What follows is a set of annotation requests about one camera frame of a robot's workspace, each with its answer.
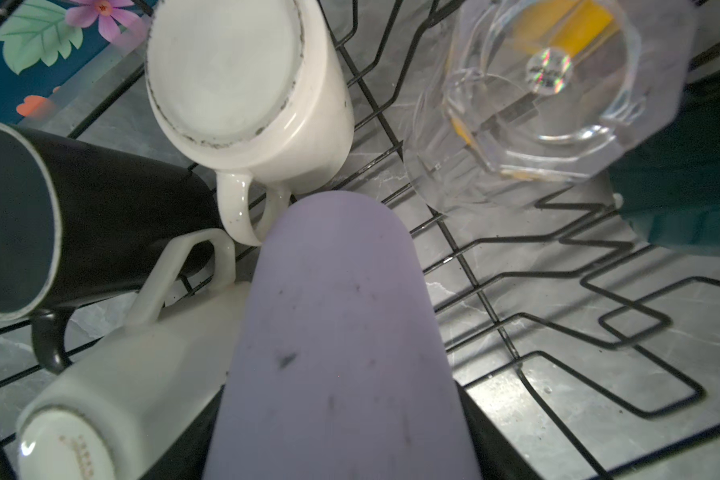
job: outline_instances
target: pink flower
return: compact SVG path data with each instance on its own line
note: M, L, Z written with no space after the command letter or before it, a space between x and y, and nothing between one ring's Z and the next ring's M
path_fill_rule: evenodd
M72 0L82 6L67 10L64 20L73 27L86 28L99 19L99 33L108 42L112 42L120 35L120 28L115 20L126 28L144 29L139 15L123 10L134 3L131 0Z

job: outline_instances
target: metal wire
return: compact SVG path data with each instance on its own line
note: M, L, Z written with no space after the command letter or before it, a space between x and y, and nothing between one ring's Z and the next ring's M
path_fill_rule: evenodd
M707 0L696 0L697 5L701 5L703 3L706 3ZM349 71L351 72L352 78L349 80L348 85L352 86L356 84L361 92L363 93L363 96L365 97L365 100L368 102L368 104L371 106L372 112L366 116L364 119L360 120L356 125L355 129L359 129L366 125L368 122L376 119L379 124L381 125L382 129L384 130L385 135L388 137L388 139L391 142L391 147L387 149L385 152L381 153L379 156L368 162L366 165L364 165L362 168L357 170L355 173L351 174L349 177L344 179L342 182L337 184L334 189L341 189L344 187L347 187L350 185L354 180L357 178L360 178L367 172L373 170L377 166L380 165L381 162L383 162L386 158L389 158L393 154L397 154L399 159L403 159L403 151L402 146L403 143L401 140L398 139L397 135L393 131L392 127L390 126L389 122L387 122L384 111L389 108L398 98L400 91L402 90L402 84L405 80L406 73L408 72L408 69L411 65L411 62L413 60L414 54L416 53L419 41L422 38L422 35L429 30L431 27L435 26L436 24L439 24L442 22L447 16L452 14L456 11L456 9L464 2L464 0L451 0L450 2L446 3L444 6L439 5L438 0L433 0L432 4L430 5L429 9L429 15L427 18L423 21L422 24L419 25L417 28L413 38L412 42L408 48L408 52L406 54L405 60L402 63L401 71L398 76L398 81L395 85L395 90L390 97L389 100L385 101L383 104L379 105L379 103L376 101L373 93L370 91L368 86L365 83L364 77L366 74L371 72L380 62L381 58L384 55L385 47L388 43L388 40L390 38L390 34L392 33L395 20L397 19L397 16L400 12L403 0L396 0L394 2L394 5L392 6L392 11L389 15L389 18L387 20L387 24L384 28L384 34L382 35L382 38L380 39L379 45L377 47L375 56L373 61L364 67L363 69L358 69L355 65L354 61L352 60L351 56L346 50L346 44L354 38L355 33L358 30L358 0L352 0L352 28L351 30L345 34L340 39L336 39L336 36L334 35L333 31L329 29L331 32L332 40L334 42L334 45L336 46L337 52L339 55L343 58L345 61ZM15 10L19 5L21 4L21 0L6 0L3 2L0 2L0 25L6 17ZM152 14L152 9L146 5L143 0L136 0L136 4L141 7L146 14ZM698 56L696 56L693 59L692 62L692 68L698 68L701 64L710 62L714 58L718 58L720 56L720 44L712 47L707 52L704 52ZM109 106L111 106L125 91L128 90L135 82L137 82L141 76L144 75L144 66L140 66L135 72L133 72L128 78L125 79L125 81L115 89L110 95L106 97L105 100L103 100L99 105L96 106L94 110L90 112L89 115L86 116L84 120L80 122L80 124L75 127L72 132L70 132L69 137L70 138L77 138L79 137L89 126L92 125L93 122L95 122L99 116L102 115L105 110L108 109ZM197 167L197 164L192 164L189 166L188 170L193 170ZM396 201L399 201L407 195L409 195L412 192L412 186L411 184L406 184L403 187L400 187L398 190L393 192L388 197L384 198L382 201L386 205L391 205ZM553 232L550 232L548 234L543 235L528 235L528 236L504 236L504 237L495 237L495 238L480 238L477 240L474 240L470 242L467 245L460 246L455 241L453 236L451 235L451 232L448 229L448 226L444 222L444 216L432 209L430 209L432 216L427 219L422 224L416 226L413 228L410 232L412 236L417 236L431 228L432 226L437 225L437 227L442 232L443 236L445 237L446 241L448 242L451 253L449 255L446 255L445 257L441 258L440 260L434 262L430 266L424 269L424 274L431 274L438 268L442 267L443 265L451 262L452 260L456 260L459 262L462 271L466 275L466 277L469 279L471 288L467 292L461 293L460 295L454 296L451 299L446 300L441 305L436 306L435 312L441 313L445 310L451 308L452 306L471 298L472 296L477 296L480 299L480 303L482 304L482 307L485 309L486 313L488 314L490 320L486 324L477 326L473 328L472 330L469 330L460 336L452 339L449 342L446 342L445 349L447 352L453 352L455 350L461 349L462 347L479 340L480 338L492 333L492 332L499 332L502 342L509 351L509 354L512 357L512 360L509 361L507 364L497 368L496 370L493 370L492 372L488 372L479 378L471 381L468 383L465 388L473 388L477 385L480 385L483 382L489 381L490 379L496 377L497 375L513 371L514 374L518 376L518 379L523 383L525 389L528 390L528 393L531 395L531 397L536 401L536 403L544 410L544 412L548 415L548 417L551 418L553 423L558 427L558 429L565 435L565 437L568 439L568 441L571 443L573 447L576 448L576 450L579 452L579 454L582 455L582 457L589 463L589 465L592 467L592 469L595 471L596 476L594 478L613 478L621 475L625 475L627 473L631 473L636 471L639 468L644 468L645 466L650 466L655 464L656 462L660 462L662 460L665 460L671 456L677 455L679 453L682 453L689 448L694 448L696 446L702 445L704 443L710 442L711 440L715 438L720 437L720 424L710 427L702 432L699 432L693 436L684 438L682 440L679 440L678 442L674 442L671 445L668 445L666 447L660 448L654 452L651 452L649 454L646 454L642 457L636 458L630 462L627 462L623 464L622 466L617 466L615 468L612 468L611 470L607 471L605 468L598 462L598 460L593 456L588 449L585 447L585 445L576 437L575 434L572 433L572 431L566 426L565 422L558 417L557 413L547 405L546 401L541 398L541 395L539 395L538 392L532 387L530 382L528 381L528 378L525 376L523 372L523 365L533 359L542 359L548 362L553 363L554 365L558 366L562 370L566 371L569 375L571 375L573 378L579 380L583 384L585 384L590 389L593 389L597 394L604 396L605 398L608 398L613 403L618 405L619 407L627 410L628 412L634 414L635 416L638 416L640 418L658 418L662 416L666 416L671 414L672 412L676 412L682 408L687 408L688 406L691 406L695 403L700 402L703 400L706 396L706 391L703 388L703 386L697 382L694 379L689 378L687 375L683 374L681 371L670 365L669 363L663 361L658 356L654 355L649 350L645 349L644 347L638 345L639 342L642 342L649 338L650 336L654 336L656 334L659 334L664 329L672 325L672 319L669 318L665 313L659 312L658 310L654 310L652 308L649 308L645 305L645 303L650 302L651 300L654 300L656 298L659 298L667 293L670 293L674 290L677 290L679 288L682 288L683 286L689 285L691 283L706 283L711 286L716 286L720 288L720 280L715 280L707 277L700 277L700 276L691 276L682 280L679 280L671 285L665 286L662 289L659 289L653 293L649 293L647 295L642 296L641 298L637 300L630 300L623 296L620 296L616 294L615 292L606 290L604 288L598 287L595 284L592 283L592 280L595 280L599 276L602 276L606 274L609 271L612 271L613 269L623 266L625 264L628 264L629 262L639 258L640 256L647 254L651 252L655 247L653 246L647 246L643 249L640 249L638 251L633 252L634 245L630 242L619 242L619 241L612 241L612 240L578 240L577 237L582 235L583 233L592 230L596 226L602 224L603 222L608 221L608 219L613 218L616 216L616 212L612 206L604 205L604 204L576 204L576 203L553 203L553 200L557 198L560 194L563 192L557 192L556 194L548 195L547 197L544 197L542 199L539 199L536 203L535 207L539 210L568 210L568 211L579 211L583 212L583 214L576 218L576 220L573 220L572 222L569 222L566 225L563 225L562 227L556 229ZM262 201L264 201L265 196L262 195L256 199L254 199L253 202L250 203L250 208L253 208L254 206L257 206ZM582 266L579 266L576 269L573 270L566 270L566 271L526 271L526 272L503 272L497 275L492 276L491 278L483 281L478 281L478 278L472 271L470 265L467 263L466 259L464 258L464 254L475 248L476 246L480 245L486 245L486 244L549 244L557 242L562 245L567 246L585 246L585 247L595 247L595 248L605 248L609 251L605 253L604 255L596 258L595 260L592 260L591 262L584 264ZM242 258L249 255L251 252L255 250L254 247L250 247L245 249L243 252L241 252L237 256L237 260L240 261ZM618 302L621 304L619 308L616 308L615 310L612 310L611 312L607 312L604 315L602 315L598 319L598 323L600 326L602 326L607 332L611 333L612 335L617 338L617 341L615 342L608 342L604 340L597 339L593 336L589 336L587 334L584 334L582 332L578 332L576 330L558 325L555 322L551 322L549 320L546 320L544 318L532 315L528 312L517 312L512 315L509 315L506 318L499 318L497 313L494 311L492 305L490 304L489 298L484 293L484 290L501 280L511 278L511 277L522 277L522 278L552 278L552 279L572 279L572 278L580 278L580 285L589 290L594 292L597 295L603 296L605 298L611 299L615 302ZM198 291L200 291L205 285L207 285L209 282L211 282L211 277L203 280L202 282L198 283L196 286L192 287L190 282L187 278L181 277L180 280L184 287L187 290L187 293L185 296L192 296ZM628 310L636 310L642 313L645 313L646 315L652 317L656 323L646 330L642 332L638 332L637 334L634 334L632 336L626 336L622 332L618 331L616 328L614 328L611 324L608 323L609 320L615 318L618 315L623 314L624 312L627 312ZM658 366L660 369L662 369L664 372L669 373L672 377L677 379L678 381L682 382L686 386L688 386L692 393L688 396L681 398L679 400L676 400L668 405L662 406L660 408L655 408L653 410L645 410L642 408L639 408L638 406L634 405L633 403L629 402L626 398L622 398L608 389L605 389L600 384L598 384L595 380L590 379L589 377L585 376L581 372L578 372L576 369L572 368L571 366L567 365L566 363L562 362L561 360L557 359L556 357L552 356L548 352L543 351L534 351L530 352L526 355L521 356L517 349L514 346L514 343L512 339L510 338L510 335L506 332L505 327L511 323L518 322L520 320L528 320L531 322L534 322L538 325L541 325L542 327L549 328L550 330L553 330L555 332L564 334L566 336L575 338L576 340L589 343L593 346L596 346L601 349L607 349L607 350L618 350L618 349L625 349L625 348L631 348L634 351L641 354L646 359L650 360L653 364ZM19 330L21 328L25 328L29 326L29 322L27 320L17 322L13 325L6 326L3 328L0 328L0 335L3 335L5 333ZM98 340L94 340L92 342L88 342L85 345L82 345L80 347L77 347L74 350L69 351L69 354L73 355L75 353L81 352L83 350L86 350L87 348L90 348L93 344L95 344ZM32 366L26 370L22 370L21 372L15 373L5 379L0 380L0 388L11 384L12 382L16 382L19 379L23 379L32 373L37 372L40 370L39 366ZM6 455L4 451L4 447L8 444L10 444L13 440L15 440L16 435L11 434L5 438L0 439L0 479L4 478L16 478L16 474L13 471L12 467L10 466L8 456Z

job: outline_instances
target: clear glass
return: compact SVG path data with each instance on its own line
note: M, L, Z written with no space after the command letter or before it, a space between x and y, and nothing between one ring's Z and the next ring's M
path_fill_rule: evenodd
M585 181L669 123L695 22L686 0L468 0L447 28L405 165L453 214Z

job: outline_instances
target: white mug handle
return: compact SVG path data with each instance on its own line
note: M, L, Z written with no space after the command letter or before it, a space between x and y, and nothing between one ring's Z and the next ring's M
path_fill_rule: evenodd
M209 228L177 236L168 242L147 277L144 287L125 317L125 326L147 325L157 321L168 289L176 281L192 247L206 240L213 244L216 259L213 280L208 285L208 290L218 292L235 281L235 243L224 230Z
M248 213L248 189L253 176L247 172L219 172L216 176L216 197L219 215L227 233L240 244L259 246L269 229L288 208L291 191L287 187L267 187L264 215L256 228Z

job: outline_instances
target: cream mug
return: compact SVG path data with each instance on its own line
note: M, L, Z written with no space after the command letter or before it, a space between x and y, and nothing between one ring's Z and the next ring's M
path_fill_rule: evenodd
M206 240L216 251L213 280L163 309L187 255ZM224 230L169 242L124 325L19 415L21 478L140 478L226 380L249 290L235 283L235 245Z
M316 0L166 0L146 50L157 123L217 172L224 227L260 245L291 194L326 184L352 145L346 82ZM256 228L252 181L267 187Z

